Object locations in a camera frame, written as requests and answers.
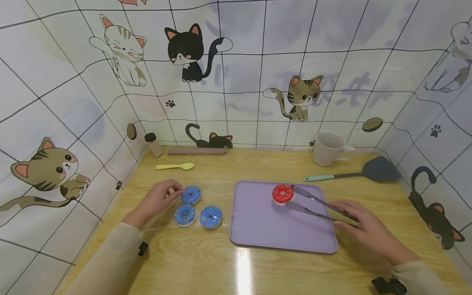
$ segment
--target tongs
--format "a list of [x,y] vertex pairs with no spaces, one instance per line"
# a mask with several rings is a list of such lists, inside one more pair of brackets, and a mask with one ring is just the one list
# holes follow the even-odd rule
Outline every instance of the tongs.
[[[348,213],[348,212],[346,212],[346,211],[344,211],[344,210],[342,210],[342,209],[340,209],[340,208],[338,208],[338,207],[336,207],[336,206],[333,206],[333,205],[329,204],[328,202],[326,202],[326,201],[324,201],[324,200],[318,198],[317,196],[312,195],[311,193],[305,191],[304,189],[302,189],[302,188],[300,188],[300,187],[298,187],[298,186],[295,186],[295,185],[291,185],[291,187],[292,187],[292,189],[293,189],[293,191],[294,191],[295,193],[300,194],[300,195],[302,195],[302,196],[304,196],[304,197],[307,197],[307,198],[309,198],[309,199],[315,200],[315,201],[317,201],[318,203],[320,203],[320,204],[322,204],[322,205],[324,205],[324,206],[326,206],[326,207],[328,207],[328,208],[330,208],[330,209],[332,209],[332,210],[334,210],[334,211],[336,211],[336,212],[342,214],[343,216],[346,216],[347,218],[349,218],[349,219],[351,219],[351,220],[354,220],[355,222],[359,222],[359,220],[357,220],[357,218],[354,217],[352,214],[350,214],[350,213]],[[329,220],[329,221],[331,221],[331,222],[340,221],[340,220],[338,220],[338,219],[336,219],[336,218],[332,218],[332,217],[330,217],[330,216],[326,216],[326,215],[323,215],[323,214],[319,214],[319,213],[313,212],[313,211],[311,211],[310,209],[305,208],[305,207],[303,207],[303,206],[301,206],[301,205],[299,205],[299,204],[296,204],[296,203],[294,203],[294,202],[292,202],[292,201],[287,201],[287,202],[285,202],[285,205],[288,206],[289,208],[293,209],[293,210],[296,210],[296,211],[299,211],[299,212],[303,212],[303,213],[307,213],[307,214],[310,214],[310,215],[313,215],[313,216],[317,216],[317,217],[320,217],[320,218]]]

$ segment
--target spoon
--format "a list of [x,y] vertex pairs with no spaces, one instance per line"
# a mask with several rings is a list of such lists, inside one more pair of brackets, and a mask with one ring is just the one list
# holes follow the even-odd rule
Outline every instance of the spoon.
[[182,168],[183,170],[192,169],[195,165],[193,163],[184,163],[180,165],[157,165],[157,170],[170,169],[170,168]]

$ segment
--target salt shaker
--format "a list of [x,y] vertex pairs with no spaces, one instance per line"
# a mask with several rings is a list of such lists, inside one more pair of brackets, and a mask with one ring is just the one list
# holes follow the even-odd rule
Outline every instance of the salt shaker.
[[149,144],[151,147],[152,154],[154,157],[159,157],[161,156],[164,151],[162,150],[162,147],[159,143],[159,140],[156,138],[156,134],[154,133],[148,133],[144,136],[144,140]]

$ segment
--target purple plastic tray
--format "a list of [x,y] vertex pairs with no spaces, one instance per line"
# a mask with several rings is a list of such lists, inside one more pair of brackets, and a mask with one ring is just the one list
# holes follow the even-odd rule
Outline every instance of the purple plastic tray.
[[[278,182],[242,180],[236,183],[229,238],[235,244],[334,253],[337,240],[330,221],[280,206],[272,200]],[[316,185],[297,185],[324,199]],[[328,215],[320,203],[295,194],[293,202],[316,213]]]

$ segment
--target black clip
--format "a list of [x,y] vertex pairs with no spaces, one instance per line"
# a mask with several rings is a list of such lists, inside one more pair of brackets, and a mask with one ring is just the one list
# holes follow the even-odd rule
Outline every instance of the black clip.
[[139,246],[138,256],[144,256],[144,252],[146,252],[147,248],[149,248],[149,245],[146,242],[142,242]]
[[384,278],[376,278],[372,280],[372,284],[379,294],[396,294],[396,295],[405,295],[406,287],[400,283],[396,278],[391,279],[387,282]]

